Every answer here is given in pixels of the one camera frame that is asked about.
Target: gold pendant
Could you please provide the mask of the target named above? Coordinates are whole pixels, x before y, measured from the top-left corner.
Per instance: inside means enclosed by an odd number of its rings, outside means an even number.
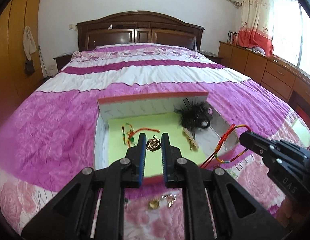
[[[149,139],[147,142],[146,149],[154,152],[156,150],[159,150],[161,148],[160,140],[156,138],[156,136],[153,136],[153,139]]]

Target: wooden wardrobe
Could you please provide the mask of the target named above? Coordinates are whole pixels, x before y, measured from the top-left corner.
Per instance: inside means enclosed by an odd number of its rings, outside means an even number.
[[[40,0],[11,0],[0,16],[0,126],[42,83],[38,52],[38,10]],[[35,73],[24,70],[24,27],[29,26],[37,45],[32,54]]]

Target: yellow-green paper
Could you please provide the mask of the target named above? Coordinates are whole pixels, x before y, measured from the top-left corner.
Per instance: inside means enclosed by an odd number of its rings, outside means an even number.
[[[108,145],[108,163],[109,165],[126,155],[128,146],[124,145],[122,140],[122,125],[130,123],[134,130],[142,127],[157,129],[160,133],[152,131],[142,131],[147,136],[147,140],[154,135],[161,139],[163,133],[168,133],[169,141],[172,146],[181,150],[182,156],[192,160],[196,164],[203,163],[207,158],[203,151],[199,149],[197,152],[190,150],[190,145],[183,135],[183,129],[179,125],[179,115],[176,113],[146,115],[121,119],[108,120],[109,125],[109,145]],[[129,131],[129,126],[125,126],[125,133]],[[135,142],[138,142],[139,133],[134,135]],[[162,152],[157,150],[154,152],[146,151],[145,177],[162,174]]]
[[[292,125],[293,131],[299,137],[301,142],[304,144],[304,147],[310,146],[310,132],[308,129],[301,123],[300,119],[296,119]]]

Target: window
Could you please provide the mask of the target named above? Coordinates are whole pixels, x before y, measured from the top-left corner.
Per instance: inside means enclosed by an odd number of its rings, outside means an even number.
[[[297,0],[274,0],[273,54],[310,75],[310,18]]]

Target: wooden drawer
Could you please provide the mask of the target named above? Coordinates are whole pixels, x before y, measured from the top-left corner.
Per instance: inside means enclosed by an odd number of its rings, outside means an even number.
[[[265,71],[262,82],[284,97],[285,101],[289,99],[292,88],[275,76]]]
[[[221,64],[225,67],[230,66],[230,61],[231,61],[231,56],[233,52],[233,46],[220,43],[219,44],[219,51],[218,51],[218,56],[223,58],[221,60]]]
[[[229,67],[243,74],[245,71],[247,58],[247,50],[234,47]]]
[[[310,104],[310,86],[308,84],[297,78],[295,80],[293,90]]]
[[[284,97],[282,97],[279,93],[277,93],[274,89],[270,88],[265,83],[262,82],[261,86],[270,91],[273,95],[277,96],[279,99],[282,99],[284,102],[287,102],[287,100]]]
[[[248,55],[244,75],[249,76],[256,83],[260,84],[264,75],[267,61],[268,60],[265,57],[261,57],[255,53],[250,53]]]
[[[291,72],[285,70],[284,68],[269,60],[266,64],[266,71],[277,77],[279,80],[283,81],[289,87],[293,87],[295,82],[295,75],[293,75]]]

